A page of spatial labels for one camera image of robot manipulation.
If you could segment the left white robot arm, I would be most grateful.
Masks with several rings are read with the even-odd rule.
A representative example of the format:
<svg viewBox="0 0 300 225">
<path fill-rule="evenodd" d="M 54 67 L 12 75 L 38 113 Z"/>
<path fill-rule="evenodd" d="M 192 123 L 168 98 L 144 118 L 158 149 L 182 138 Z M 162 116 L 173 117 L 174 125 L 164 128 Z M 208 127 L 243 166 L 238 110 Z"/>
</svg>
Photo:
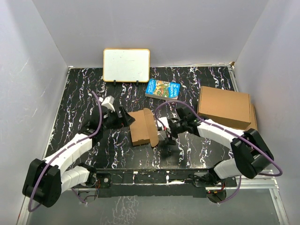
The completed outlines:
<svg viewBox="0 0 300 225">
<path fill-rule="evenodd" d="M 76 185 L 94 186 L 97 181 L 95 169 L 85 164 L 73 169 L 69 167 L 99 143 L 105 131 L 129 127 L 135 121 L 123 106 L 119 110 L 112 111 L 104 106 L 94 108 L 78 133 L 64 147 L 43 160 L 34 159 L 29 165 L 22 194 L 49 208 L 63 192 Z"/>
</svg>

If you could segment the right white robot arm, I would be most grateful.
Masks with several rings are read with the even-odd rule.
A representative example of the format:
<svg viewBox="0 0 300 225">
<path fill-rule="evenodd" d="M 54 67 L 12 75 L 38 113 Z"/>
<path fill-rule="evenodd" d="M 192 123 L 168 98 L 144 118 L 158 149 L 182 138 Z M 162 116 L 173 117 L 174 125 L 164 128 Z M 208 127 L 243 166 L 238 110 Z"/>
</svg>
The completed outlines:
<svg viewBox="0 0 300 225">
<path fill-rule="evenodd" d="M 187 107 L 177 108 L 176 118 L 160 118 L 166 131 L 166 141 L 174 144 L 179 134 L 189 132 L 213 140 L 233 153 L 233 158 L 222 160 L 209 169 L 209 181 L 220 186 L 226 178 L 245 176 L 253 179 L 274 160 L 259 132 L 250 128 L 240 130 L 226 127 L 211 119 L 197 117 Z"/>
</svg>

